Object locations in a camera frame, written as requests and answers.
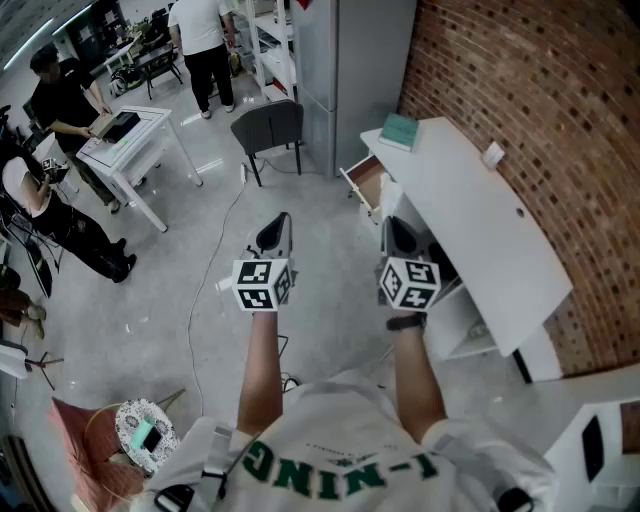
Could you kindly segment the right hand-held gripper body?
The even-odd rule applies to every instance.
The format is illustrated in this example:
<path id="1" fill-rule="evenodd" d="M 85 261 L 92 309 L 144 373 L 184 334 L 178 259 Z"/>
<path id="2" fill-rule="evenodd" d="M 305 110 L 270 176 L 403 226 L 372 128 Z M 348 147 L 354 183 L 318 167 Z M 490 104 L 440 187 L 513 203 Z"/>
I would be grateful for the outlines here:
<path id="1" fill-rule="evenodd" d="M 375 270 L 378 302 L 394 310 L 427 311 L 441 290 L 440 268 L 425 238 L 396 216 L 381 231 L 381 260 Z"/>

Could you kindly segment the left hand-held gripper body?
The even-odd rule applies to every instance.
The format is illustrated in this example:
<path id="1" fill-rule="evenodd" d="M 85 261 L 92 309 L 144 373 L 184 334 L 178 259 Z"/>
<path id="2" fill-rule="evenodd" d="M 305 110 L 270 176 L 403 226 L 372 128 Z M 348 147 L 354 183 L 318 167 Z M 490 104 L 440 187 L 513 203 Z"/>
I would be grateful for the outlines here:
<path id="1" fill-rule="evenodd" d="M 295 284 L 292 217 L 279 213 L 255 228 L 233 264 L 231 289 L 245 312 L 277 312 Z"/>

